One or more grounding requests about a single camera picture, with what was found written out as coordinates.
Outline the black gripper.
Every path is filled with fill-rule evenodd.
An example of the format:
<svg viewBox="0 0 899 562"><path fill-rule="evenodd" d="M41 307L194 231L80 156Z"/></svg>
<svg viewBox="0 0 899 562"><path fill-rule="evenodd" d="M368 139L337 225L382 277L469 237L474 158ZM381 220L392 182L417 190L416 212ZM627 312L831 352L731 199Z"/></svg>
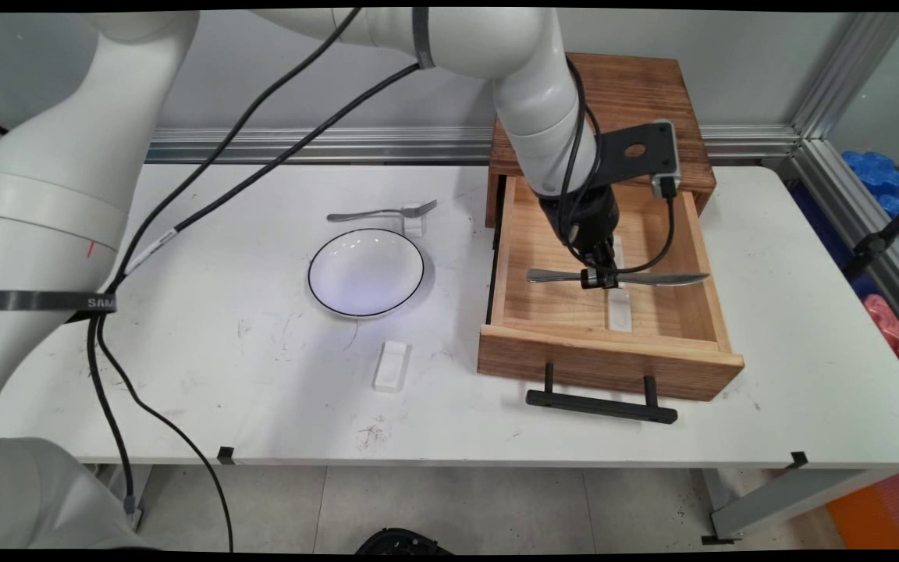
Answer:
<svg viewBox="0 0 899 562"><path fill-rule="evenodd" d="M622 267L622 241L615 235L620 208L613 188L604 185L578 190L563 198L539 198L538 203L557 238L584 263L581 288L604 289L604 272L597 267Z"/></svg>

